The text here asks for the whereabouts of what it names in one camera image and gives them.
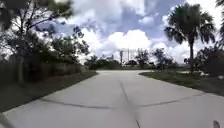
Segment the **foliage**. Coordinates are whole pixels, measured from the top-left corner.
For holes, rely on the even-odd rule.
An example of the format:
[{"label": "foliage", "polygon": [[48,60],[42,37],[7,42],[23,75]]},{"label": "foliage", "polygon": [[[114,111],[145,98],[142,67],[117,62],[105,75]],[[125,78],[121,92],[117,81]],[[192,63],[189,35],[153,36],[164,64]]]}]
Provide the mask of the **foliage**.
[{"label": "foliage", "polygon": [[164,70],[165,68],[177,68],[178,64],[173,62],[172,58],[165,55],[164,49],[156,49],[152,55],[157,59],[157,68]]},{"label": "foliage", "polygon": [[149,53],[147,50],[139,49],[138,55],[135,58],[137,59],[139,65],[140,65],[140,68],[143,69],[149,61]]},{"label": "foliage", "polygon": [[[30,41],[29,35],[37,32],[44,32],[45,35],[52,37],[57,18],[68,18],[72,15],[71,2],[55,2],[54,0],[22,0],[21,4],[15,4],[15,0],[1,0],[0,20],[4,30],[7,45],[18,56],[18,78],[23,84],[23,67],[25,56],[31,54],[30,47],[36,46],[37,41]],[[40,28],[44,22],[50,24],[48,28]]]},{"label": "foliage", "polygon": [[72,36],[54,39],[51,45],[57,60],[75,64],[78,62],[78,55],[89,54],[89,46],[85,41],[80,41],[83,36],[81,30],[76,27]]},{"label": "foliage", "polygon": [[202,12],[199,4],[178,5],[168,17],[168,25],[164,31],[169,40],[178,43],[188,41],[190,46],[190,66],[193,72],[193,45],[195,40],[201,39],[208,43],[215,41],[213,18],[207,12]]},{"label": "foliage", "polygon": [[211,76],[224,75],[224,50],[218,47],[209,47],[200,50],[194,58],[194,68],[204,71]]},{"label": "foliage", "polygon": [[84,63],[85,66],[88,66],[90,70],[95,70],[98,68],[97,65],[97,56],[91,56],[90,59],[87,59],[86,62]]},{"label": "foliage", "polygon": [[138,63],[135,60],[129,60],[126,65],[131,65],[132,67],[134,67],[135,65],[137,65]]},{"label": "foliage", "polygon": [[88,66],[89,69],[91,70],[119,69],[120,63],[117,60],[114,60],[112,57],[109,57],[107,59],[104,59],[104,58],[98,59],[96,56],[92,56],[90,59],[86,60],[85,65]]},{"label": "foliage", "polygon": [[216,5],[222,7],[222,23],[221,23],[221,28],[220,28],[220,35],[222,40],[224,40],[224,0],[216,0]]}]

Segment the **palm tree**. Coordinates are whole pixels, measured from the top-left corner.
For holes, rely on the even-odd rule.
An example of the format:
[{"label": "palm tree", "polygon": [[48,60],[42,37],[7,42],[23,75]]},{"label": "palm tree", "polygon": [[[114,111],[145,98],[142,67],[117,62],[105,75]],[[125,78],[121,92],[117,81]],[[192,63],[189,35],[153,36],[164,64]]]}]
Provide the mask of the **palm tree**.
[{"label": "palm tree", "polygon": [[199,38],[202,43],[215,42],[213,17],[202,12],[199,4],[177,6],[168,16],[168,26],[164,29],[168,39],[178,43],[188,41],[190,46],[190,71],[194,71],[194,43]]},{"label": "palm tree", "polygon": [[[216,5],[217,6],[224,6],[224,0],[216,0]],[[222,11],[222,24],[221,24],[221,28],[220,28],[220,34],[222,37],[222,40],[224,40],[224,10]]]}]

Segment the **tree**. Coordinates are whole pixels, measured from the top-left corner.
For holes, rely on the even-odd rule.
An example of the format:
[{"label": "tree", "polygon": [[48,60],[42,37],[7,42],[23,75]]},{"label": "tree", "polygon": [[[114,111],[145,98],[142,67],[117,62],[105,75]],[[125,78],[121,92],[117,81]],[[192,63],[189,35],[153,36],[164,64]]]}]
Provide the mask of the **tree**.
[{"label": "tree", "polygon": [[197,70],[202,70],[211,76],[224,75],[224,50],[218,47],[201,49],[194,58],[194,66]]},{"label": "tree", "polygon": [[8,30],[10,35],[8,45],[15,49],[19,56],[18,79],[19,83],[23,83],[24,56],[29,49],[26,35],[35,31],[48,31],[49,34],[52,34],[52,25],[49,25],[49,29],[41,29],[39,25],[44,22],[54,22],[57,18],[70,17],[72,15],[71,2],[57,3],[54,0],[22,0],[23,4],[19,7],[14,7],[11,5],[16,5],[15,3],[18,3],[18,1],[6,1],[0,1],[2,7],[0,10],[1,17],[5,17],[10,12],[10,18],[1,20],[1,23],[3,25],[7,24],[5,29],[10,29]]},{"label": "tree", "polygon": [[137,65],[138,63],[135,60],[129,60],[128,63],[126,65],[131,65],[132,67],[134,67],[135,65]]},{"label": "tree", "polygon": [[91,56],[90,59],[87,59],[86,62],[84,63],[85,66],[88,66],[89,69],[93,69],[93,70],[96,70],[98,68],[98,65],[97,65],[97,60],[98,60],[98,57],[97,56]]},{"label": "tree", "polygon": [[[224,0],[216,0],[216,5],[217,6],[224,6]],[[221,28],[220,28],[220,35],[222,40],[224,40],[224,14],[223,14],[223,10],[222,10],[222,23],[221,23]]]},{"label": "tree", "polygon": [[202,12],[199,4],[177,6],[168,16],[168,25],[164,31],[169,40],[175,40],[178,43],[188,41],[190,46],[190,72],[194,71],[193,46],[195,40],[199,37],[204,43],[210,40],[215,42],[213,33],[215,27],[213,18],[207,12]]},{"label": "tree", "polygon": [[148,63],[149,60],[149,53],[147,50],[138,50],[138,55],[135,57],[140,65],[141,68],[144,68],[144,66]]},{"label": "tree", "polygon": [[88,55],[89,46],[84,40],[80,41],[83,36],[81,30],[75,27],[71,36],[54,39],[51,44],[57,59],[62,62],[76,64],[78,55]]},{"label": "tree", "polygon": [[172,58],[167,57],[163,50],[164,49],[156,49],[156,51],[152,53],[157,59],[157,67],[162,70],[164,70],[165,67],[175,68],[177,64],[173,62]]}]

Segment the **cloud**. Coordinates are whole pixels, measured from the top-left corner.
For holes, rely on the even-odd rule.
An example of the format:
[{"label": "cloud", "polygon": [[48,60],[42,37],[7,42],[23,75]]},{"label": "cloud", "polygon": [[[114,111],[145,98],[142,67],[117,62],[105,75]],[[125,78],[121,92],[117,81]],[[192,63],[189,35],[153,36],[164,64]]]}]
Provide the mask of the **cloud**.
[{"label": "cloud", "polygon": [[120,49],[138,49],[138,48],[149,48],[151,45],[151,40],[148,39],[145,32],[141,30],[130,30],[126,34],[122,32],[113,33],[108,37],[110,42],[116,44]]},{"label": "cloud", "polygon": [[149,49],[152,44],[141,30],[130,30],[127,33],[115,32],[108,37],[102,37],[100,33],[93,30],[83,29],[82,32],[85,35],[84,40],[90,46],[90,52],[99,57],[103,54],[106,56],[117,54],[122,49]]},{"label": "cloud", "polygon": [[143,25],[149,25],[149,24],[153,24],[154,18],[152,16],[147,16],[140,19],[138,22]]}]

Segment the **road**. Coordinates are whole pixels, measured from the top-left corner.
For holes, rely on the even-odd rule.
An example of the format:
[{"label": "road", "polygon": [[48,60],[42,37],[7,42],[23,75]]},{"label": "road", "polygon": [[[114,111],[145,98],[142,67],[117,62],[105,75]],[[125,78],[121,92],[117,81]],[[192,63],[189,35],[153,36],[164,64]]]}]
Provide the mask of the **road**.
[{"label": "road", "polygon": [[224,98],[139,76],[100,71],[65,90],[4,113],[16,128],[224,127]]}]

